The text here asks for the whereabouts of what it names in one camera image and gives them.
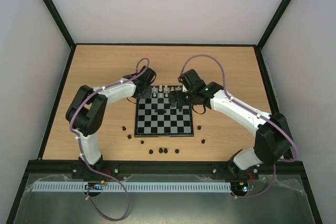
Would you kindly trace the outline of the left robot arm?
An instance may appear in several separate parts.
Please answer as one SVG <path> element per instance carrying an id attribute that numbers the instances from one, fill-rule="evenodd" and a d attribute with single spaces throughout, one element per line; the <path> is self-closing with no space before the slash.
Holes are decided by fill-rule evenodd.
<path id="1" fill-rule="evenodd" d="M 129 74 L 115 83 L 91 88 L 83 85 L 77 91 L 67 112 L 69 129 L 76 135 L 80 154 L 79 172 L 102 175 L 102 154 L 98 143 L 100 129 L 106 107 L 122 99 L 137 98 L 155 80 L 156 73 L 144 66 L 140 71 Z"/>

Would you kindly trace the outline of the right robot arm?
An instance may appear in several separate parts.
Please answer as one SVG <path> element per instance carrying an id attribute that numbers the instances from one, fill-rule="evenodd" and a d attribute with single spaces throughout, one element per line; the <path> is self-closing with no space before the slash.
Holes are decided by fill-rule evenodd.
<path id="1" fill-rule="evenodd" d="M 254 137 L 254 146 L 236 152 L 228 161 L 227 169 L 233 177 L 242 177 L 249 168 L 273 165 L 292 147 L 292 138 L 285 116 L 257 110 L 231 95 L 216 82 L 206 84 L 193 69 L 178 78 L 182 85 L 169 94 L 171 107 L 201 105 L 233 119 Z"/>

